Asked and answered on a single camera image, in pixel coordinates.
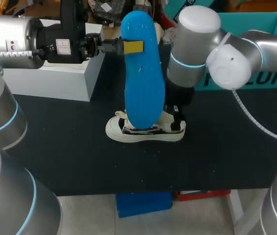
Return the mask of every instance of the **black tabletop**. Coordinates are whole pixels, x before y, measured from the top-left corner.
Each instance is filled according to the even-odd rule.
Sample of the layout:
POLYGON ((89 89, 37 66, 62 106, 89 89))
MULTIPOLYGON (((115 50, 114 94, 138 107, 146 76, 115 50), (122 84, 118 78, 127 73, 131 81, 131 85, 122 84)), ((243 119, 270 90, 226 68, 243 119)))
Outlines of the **black tabletop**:
MULTIPOLYGON (((161 50, 165 68, 169 50, 161 50)), ((277 140, 258 129, 229 91, 197 92, 176 143, 119 143, 105 133, 124 110, 123 57, 105 56, 91 102, 16 95, 28 121, 8 153, 56 195, 266 188, 277 173, 277 140)), ((277 134, 277 89, 238 91, 277 134)))

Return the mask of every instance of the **red box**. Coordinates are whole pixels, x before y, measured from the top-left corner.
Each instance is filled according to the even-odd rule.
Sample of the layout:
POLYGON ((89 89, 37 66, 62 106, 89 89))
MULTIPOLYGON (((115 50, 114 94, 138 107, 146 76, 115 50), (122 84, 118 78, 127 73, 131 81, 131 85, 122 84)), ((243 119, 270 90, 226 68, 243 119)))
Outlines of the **red box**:
POLYGON ((231 190, 217 190, 217 191, 209 191, 206 193, 199 193, 199 194, 179 194, 176 193, 176 196, 179 201, 190 201, 190 200, 197 200, 203 198, 211 198, 211 197, 220 197, 224 195, 228 195, 231 193, 231 190))

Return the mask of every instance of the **blue insole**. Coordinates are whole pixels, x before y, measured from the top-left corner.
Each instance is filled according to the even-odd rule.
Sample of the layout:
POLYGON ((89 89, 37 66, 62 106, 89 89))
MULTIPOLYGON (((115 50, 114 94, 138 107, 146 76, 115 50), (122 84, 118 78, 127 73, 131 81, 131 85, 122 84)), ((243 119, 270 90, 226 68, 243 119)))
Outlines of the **blue insole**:
POLYGON ((126 15, 121 24, 126 41, 144 41, 144 52, 125 55, 125 108, 137 129, 154 125, 162 114, 164 81, 156 30, 152 18, 142 11, 126 15))

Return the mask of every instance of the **floor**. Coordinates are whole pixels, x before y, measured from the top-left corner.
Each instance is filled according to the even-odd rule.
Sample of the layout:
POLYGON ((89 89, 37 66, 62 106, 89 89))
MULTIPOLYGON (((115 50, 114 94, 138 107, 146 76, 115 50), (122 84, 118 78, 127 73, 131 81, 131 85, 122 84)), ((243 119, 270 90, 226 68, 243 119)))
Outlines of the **floor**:
POLYGON ((170 210, 120 219, 115 195, 59 197, 62 235, 233 235, 225 197, 175 201, 170 210))

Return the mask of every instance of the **sneaker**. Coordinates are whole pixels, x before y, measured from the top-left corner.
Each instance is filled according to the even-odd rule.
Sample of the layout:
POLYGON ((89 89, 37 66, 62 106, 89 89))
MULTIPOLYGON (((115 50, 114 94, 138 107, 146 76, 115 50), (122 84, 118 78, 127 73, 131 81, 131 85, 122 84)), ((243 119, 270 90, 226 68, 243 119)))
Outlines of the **sneaker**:
POLYGON ((171 115, 165 111, 152 127, 136 129, 129 121, 126 113, 118 111, 106 125, 106 134, 109 138, 134 143, 139 141, 179 141, 185 133, 186 122, 182 115, 175 112, 171 115))

